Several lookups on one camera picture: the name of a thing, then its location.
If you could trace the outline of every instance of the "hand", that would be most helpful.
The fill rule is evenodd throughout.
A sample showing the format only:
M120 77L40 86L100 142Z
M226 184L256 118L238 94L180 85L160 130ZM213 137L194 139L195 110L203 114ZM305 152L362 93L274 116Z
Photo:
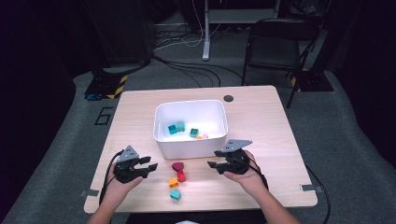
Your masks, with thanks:
M110 167L107 177L107 183L109 184L107 186L105 198L103 199L102 203L111 203L112 206L117 208L123 202L128 192L142 182L143 177L139 176L128 183L122 184L113 175L115 166L116 163L113 163Z
M254 156L247 150L245 150L247 153L247 156L254 160ZM249 163L251 166L253 166L256 169L260 169L254 162L250 161ZM262 178L260 177L259 174L257 174L254 170L249 168L246 173L243 175L236 175L230 172L224 172L224 176L239 183L242 188L250 194L253 198L256 198L259 194L262 193L262 191L266 191L266 187L262 183Z

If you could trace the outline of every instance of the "chair seat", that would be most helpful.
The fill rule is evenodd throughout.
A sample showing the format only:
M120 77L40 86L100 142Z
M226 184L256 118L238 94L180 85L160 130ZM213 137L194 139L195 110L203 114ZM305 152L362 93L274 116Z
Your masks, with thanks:
M299 43L295 40L266 36L252 37L249 66L280 70L300 68Z

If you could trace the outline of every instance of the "wooden table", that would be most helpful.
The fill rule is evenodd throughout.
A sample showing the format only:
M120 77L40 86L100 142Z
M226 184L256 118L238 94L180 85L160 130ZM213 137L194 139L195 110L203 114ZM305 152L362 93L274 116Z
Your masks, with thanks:
M231 95L233 101L223 100ZM207 161L225 162L223 158L180 160L184 162L187 181L177 188L180 201L172 200L167 180L176 176L175 161L163 158L153 137L155 110L167 102L220 100L224 104L229 132L227 139L246 139L249 150L262 168L271 193L286 207L314 206L315 192L301 191L311 184L304 162L291 131L276 89L272 86L223 87L204 89L126 91L120 98L91 189L101 190L111 158L131 145L140 157L158 162L156 171L133 189L117 212L183 212L259 208L239 184L219 175ZM84 210L93 213L99 197L88 196Z

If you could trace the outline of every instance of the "person's right hand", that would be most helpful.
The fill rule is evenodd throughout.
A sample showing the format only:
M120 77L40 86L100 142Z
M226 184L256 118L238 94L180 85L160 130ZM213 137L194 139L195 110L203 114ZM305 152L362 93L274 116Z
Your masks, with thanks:
M255 161L254 156L249 151L245 150L245 152L251 160ZM257 165L252 161L250 161L250 165L258 170L260 169L260 167L257 167ZM263 190L267 190L267 188L264 186L264 183L262 183L262 178L260 175L251 168L249 168L243 175L224 172L224 176L239 183L242 188L253 198L256 198L258 195L260 195Z

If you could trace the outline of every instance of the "teal block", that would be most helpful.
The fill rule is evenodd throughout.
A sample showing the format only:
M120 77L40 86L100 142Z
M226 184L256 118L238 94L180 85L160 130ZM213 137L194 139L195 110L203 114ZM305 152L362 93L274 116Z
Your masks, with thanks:
M176 128L177 128L177 131L178 131L178 132L184 132L184 131L186 131L183 122L178 122L178 123L176 124Z
M169 126L168 129L169 129L169 133L170 133L170 134L177 133L177 128L176 128L175 124Z
M177 189L172 189L170 195L172 199L180 201L181 193Z
M198 135L198 129L191 129L190 136L195 138Z

